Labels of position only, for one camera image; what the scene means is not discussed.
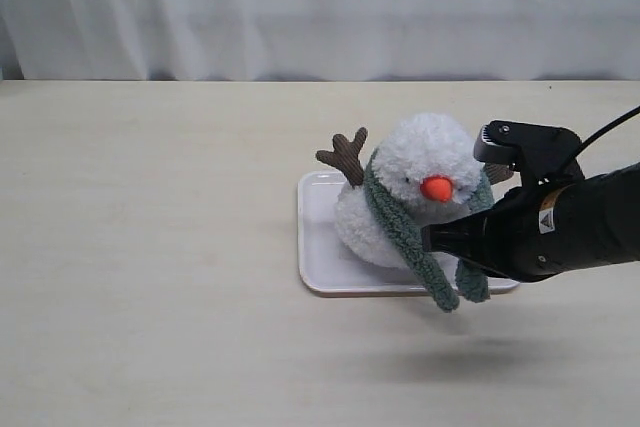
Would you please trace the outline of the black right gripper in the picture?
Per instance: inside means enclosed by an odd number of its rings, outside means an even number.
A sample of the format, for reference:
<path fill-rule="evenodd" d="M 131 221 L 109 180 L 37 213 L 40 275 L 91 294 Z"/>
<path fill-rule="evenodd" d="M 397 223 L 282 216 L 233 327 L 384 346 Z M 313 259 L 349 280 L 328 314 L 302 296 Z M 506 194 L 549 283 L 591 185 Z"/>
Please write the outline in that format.
<path fill-rule="evenodd" d="M 524 283 L 604 266 L 607 235 L 579 193 L 578 184 L 515 189 L 488 210 L 423 228 L 423 249 Z"/>

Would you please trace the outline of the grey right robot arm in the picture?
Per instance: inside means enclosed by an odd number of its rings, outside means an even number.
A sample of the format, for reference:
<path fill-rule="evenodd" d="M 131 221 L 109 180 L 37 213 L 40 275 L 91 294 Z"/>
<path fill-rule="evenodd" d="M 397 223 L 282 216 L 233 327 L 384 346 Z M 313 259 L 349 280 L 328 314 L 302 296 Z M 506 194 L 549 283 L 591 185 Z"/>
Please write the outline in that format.
<path fill-rule="evenodd" d="M 514 187 L 493 207 L 421 230 L 426 252 L 536 283 L 639 258 L 639 167 Z"/>

